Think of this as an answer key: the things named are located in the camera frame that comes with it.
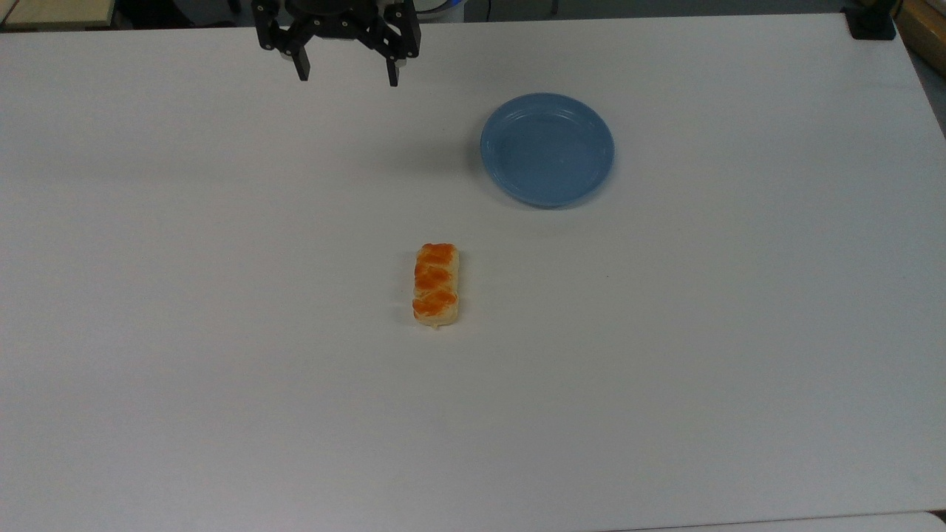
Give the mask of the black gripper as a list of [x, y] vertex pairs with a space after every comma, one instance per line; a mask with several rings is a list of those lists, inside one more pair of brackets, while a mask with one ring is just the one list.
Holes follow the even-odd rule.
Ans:
[[[293, 17], [288, 28], [278, 24], [281, 9]], [[315, 35], [314, 28], [346, 23], [358, 30], [357, 39], [385, 58], [391, 87], [398, 87], [406, 61], [419, 56], [421, 30], [412, 1], [253, 1], [251, 12], [260, 47], [291, 60], [302, 81], [310, 78], [305, 44]]]

